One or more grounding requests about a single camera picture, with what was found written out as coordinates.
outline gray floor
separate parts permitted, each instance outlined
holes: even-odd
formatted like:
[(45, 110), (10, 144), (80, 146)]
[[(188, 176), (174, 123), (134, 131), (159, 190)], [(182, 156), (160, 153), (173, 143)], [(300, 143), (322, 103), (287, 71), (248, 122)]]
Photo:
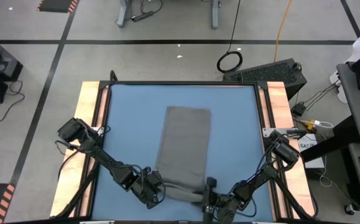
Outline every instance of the gray floor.
[[(60, 40), (68, 14), (37, 12), (39, 2), (0, 0), (0, 40)], [(360, 0), (347, 2), (360, 28)], [(114, 25), (118, 1), (81, 0), (68, 39), (230, 39), (236, 4), (235, 0), (223, 1), (217, 30), (210, 29), (210, 4), (197, 0), (164, 0), (163, 9), (156, 15), (137, 23), (129, 21), (119, 29)], [(145, 9), (158, 5), (157, 0), (152, 0)], [(234, 38), (275, 40), (286, 5), (287, 0), (242, 1)], [(133, 11), (139, 13), (138, 1), (134, 2)], [(282, 31), (283, 40), (356, 38), (340, 0), (293, 1)], [(0, 136), (5, 136), (0, 138), (0, 183), (11, 179), (58, 45), (4, 47), (24, 64), (19, 79), (24, 81), (26, 98), (0, 123)], [(120, 80), (221, 80), (216, 62), (227, 49), (228, 45), (219, 44), (65, 45), (6, 222), (48, 218), (63, 159), (53, 142), (57, 129), (74, 115), (83, 81), (106, 80), (112, 69)], [(242, 52), (242, 67), (247, 68), (273, 61), (275, 45), (233, 45), (232, 49)], [(336, 64), (350, 55), (350, 45), (280, 45), (278, 58), (294, 58), (302, 64), (308, 83), (299, 93), (301, 101), (326, 88)], [(234, 60), (226, 59), (224, 66), (233, 66)], [(0, 105), (0, 117), (15, 100), (15, 96), (6, 98)], [(338, 124), (349, 115), (348, 106), (337, 99), (333, 90), (303, 119)], [(329, 158), (329, 164), (336, 164), (336, 155)], [(344, 185), (346, 179), (338, 175), (340, 170), (329, 166), (328, 172)], [(360, 223), (360, 212), (352, 217), (344, 214), (343, 205), (349, 202), (334, 187), (324, 188), (314, 180), (310, 187), (319, 204), (320, 219)]]

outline floor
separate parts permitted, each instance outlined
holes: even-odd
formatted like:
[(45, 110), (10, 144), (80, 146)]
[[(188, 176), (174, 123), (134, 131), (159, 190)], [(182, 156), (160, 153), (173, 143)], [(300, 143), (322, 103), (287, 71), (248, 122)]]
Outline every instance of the floor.
[[(72, 14), (37, 12), (39, 2), (0, 0), (0, 44), (24, 64), (19, 79), (26, 96), (0, 123), (0, 184), (16, 186), (5, 222), (48, 218), (63, 160), (53, 142), (57, 129), (74, 115), (83, 81), (107, 80), (110, 70), (120, 80), (221, 80), (216, 62), (228, 49), (238, 3), (222, 0), (219, 28), (211, 30), (210, 4), (198, 0), (164, 0), (160, 12), (128, 21), (122, 29), (114, 24), (119, 1), (80, 0)], [(241, 1), (232, 46), (243, 54), (241, 68), (273, 61), (286, 5), (286, 0)], [(134, 14), (139, 6), (134, 1)], [(150, 0), (144, 10), (158, 6), (158, 0)], [(351, 55), (359, 36), (360, 0), (293, 1), (278, 59), (302, 64), (308, 83), (298, 101), (329, 86), (328, 77)], [(236, 59), (223, 63), (229, 68)], [(0, 117), (16, 100), (6, 97)], [(333, 90), (302, 118), (336, 125), (349, 115)], [(332, 166), (336, 155), (329, 158), (328, 173), (345, 183), (337, 175), (340, 168)], [(349, 202), (335, 188), (315, 180), (310, 187), (318, 218), (360, 223), (360, 212), (344, 214), (343, 205)]]

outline yellow cable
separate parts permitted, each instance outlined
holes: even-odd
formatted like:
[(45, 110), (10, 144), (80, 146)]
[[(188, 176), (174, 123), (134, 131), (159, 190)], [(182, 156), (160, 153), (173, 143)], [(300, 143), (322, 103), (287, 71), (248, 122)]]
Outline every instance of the yellow cable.
[(275, 44), (274, 62), (277, 60), (277, 52), (278, 52), (278, 43), (279, 43), (280, 33), (282, 31), (282, 27), (284, 26), (284, 23), (285, 23), (285, 20), (286, 20), (286, 17), (287, 17), (287, 13), (289, 12), (289, 8), (290, 8), (291, 4), (292, 4), (292, 0), (289, 0), (289, 3), (287, 4), (287, 7), (286, 7), (284, 19), (282, 20), (282, 23), (280, 24), (280, 27), (279, 27), (278, 36), (277, 36), (277, 42)]

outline gray towel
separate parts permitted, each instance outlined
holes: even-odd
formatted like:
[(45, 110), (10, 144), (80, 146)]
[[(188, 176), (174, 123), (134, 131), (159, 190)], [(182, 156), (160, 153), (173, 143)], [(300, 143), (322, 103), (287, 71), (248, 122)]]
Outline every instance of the gray towel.
[(168, 197), (201, 202), (210, 137), (210, 110), (170, 106), (166, 110), (156, 169)]

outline table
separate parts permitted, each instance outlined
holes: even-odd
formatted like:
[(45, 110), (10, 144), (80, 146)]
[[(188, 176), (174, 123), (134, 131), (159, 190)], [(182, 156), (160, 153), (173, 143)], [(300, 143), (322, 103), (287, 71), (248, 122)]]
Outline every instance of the table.
[[(131, 15), (131, 1), (132, 0), (120, 0), (120, 11), (118, 21), (116, 25), (123, 27), (126, 23), (126, 19)], [(219, 0), (211, 0), (211, 28), (218, 28), (218, 8)]]
[(337, 65), (337, 71), (352, 115), (333, 128), (334, 137), (303, 151), (305, 162), (348, 147), (350, 143), (360, 142), (360, 90), (356, 74), (351, 71), (348, 64)]
[[(290, 128), (293, 126), (292, 116), (290, 114), (290, 108), (288, 105), (285, 87), (281, 82), (269, 82), (267, 84), (269, 93), (269, 98), (271, 104), (268, 105), (268, 108), (272, 108), (274, 115), (275, 126), (277, 128)], [(84, 82), (80, 91), (80, 96), (78, 100), (78, 106), (76, 108), (75, 117), (83, 119), (89, 125), (101, 126), (103, 123), (103, 114), (106, 108), (108, 89), (100, 88), (100, 82)], [(263, 90), (259, 92), (261, 100), (261, 105), (263, 108), (263, 115), (265, 123), (269, 123), (269, 116), (267, 105), (263, 100), (265, 94)], [(297, 140), (291, 139), (290, 144), (298, 149)], [(67, 150), (65, 159), (71, 155), (73, 151)], [(88, 165), (90, 170), (93, 161), (91, 160)], [(73, 194), (77, 191), (80, 185), (80, 179), (83, 172), (83, 167), (85, 166), (85, 155), (77, 154), (71, 160), (67, 162), (64, 166), (60, 180), (58, 181), (57, 191), (55, 194), (54, 202), (52, 205), (51, 215), (58, 214), (65, 205), (70, 201)], [(312, 200), (310, 197), (310, 191), (308, 188), (307, 178), (305, 177), (305, 171), (303, 168), (302, 161), (295, 165), (295, 167), (286, 173), (286, 181), (289, 190), (293, 193), (294, 197), (298, 200), (299, 204), (306, 210), (310, 215), (314, 214), (314, 208)], [(287, 210), (285, 206), (284, 197), (277, 187), (277, 200), (279, 201), (279, 212), (282, 218), (287, 217)], [(89, 198), (92, 192), (90, 191), (90, 186), (83, 196), (81, 202), (82, 206), (77, 208), (77, 213), (80, 216), (85, 216), (88, 214), (89, 209)], [(273, 194), (270, 194), (270, 199), (273, 200)]]

